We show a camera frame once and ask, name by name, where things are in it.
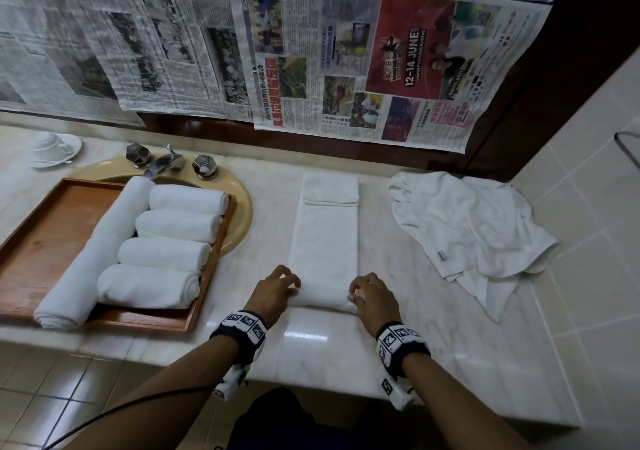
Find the sink basin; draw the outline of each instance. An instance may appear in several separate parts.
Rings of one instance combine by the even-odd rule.
[[[253,220],[253,203],[251,196],[243,183],[227,169],[218,167],[218,174],[215,179],[202,180],[198,178],[193,169],[189,167],[195,157],[185,155],[185,159],[187,166],[184,169],[178,172],[167,171],[159,177],[156,177],[154,182],[156,184],[179,184],[181,186],[224,191],[227,194],[236,196],[236,212],[234,218],[231,220],[220,251],[220,256],[224,256],[240,245],[249,233]],[[75,179],[102,180],[104,182],[125,184],[130,178],[135,175],[142,175],[143,172],[143,170],[135,169],[126,158],[114,157],[78,169],[71,174],[71,177]]]

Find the hand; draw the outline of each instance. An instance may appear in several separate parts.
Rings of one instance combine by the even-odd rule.
[[[355,294],[358,288],[364,298]],[[357,276],[349,286],[348,299],[357,305],[357,315],[373,337],[387,322],[402,322],[396,297],[375,273]]]
[[[260,315],[268,330],[287,309],[289,298],[298,294],[298,290],[289,288],[292,285],[300,288],[300,279],[286,266],[277,265],[269,276],[258,282],[244,309]]]

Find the person's right arm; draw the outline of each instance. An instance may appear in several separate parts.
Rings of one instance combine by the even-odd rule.
[[[360,289],[364,298],[356,295]],[[357,277],[349,300],[373,337],[387,322],[402,322],[394,294],[375,273]],[[404,357],[404,373],[428,407],[452,450],[529,450],[531,448],[500,416],[446,372],[431,357],[413,353]]]

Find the white saucer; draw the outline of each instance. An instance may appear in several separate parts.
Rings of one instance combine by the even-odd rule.
[[[64,162],[66,162],[67,160],[71,160],[73,157],[75,157],[80,150],[82,149],[82,140],[80,140],[78,137],[76,137],[75,135],[70,135],[69,133],[59,133],[58,134],[60,136],[60,139],[65,142],[69,147],[71,147],[71,149],[73,150],[70,154],[65,155],[64,157],[62,157],[59,160],[56,161],[47,161],[47,162],[40,162],[38,161],[35,157],[31,157],[31,161],[29,162],[29,165],[33,168],[49,168],[49,167],[55,167],[56,165],[60,165]]]

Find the faucet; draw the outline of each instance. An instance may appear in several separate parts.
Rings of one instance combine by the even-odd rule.
[[[180,154],[176,154],[173,151],[171,144],[167,145],[166,149],[169,150],[169,153],[151,162],[148,169],[146,169],[144,174],[142,174],[142,177],[153,180],[164,174],[167,170],[179,171],[184,168],[184,157]]]

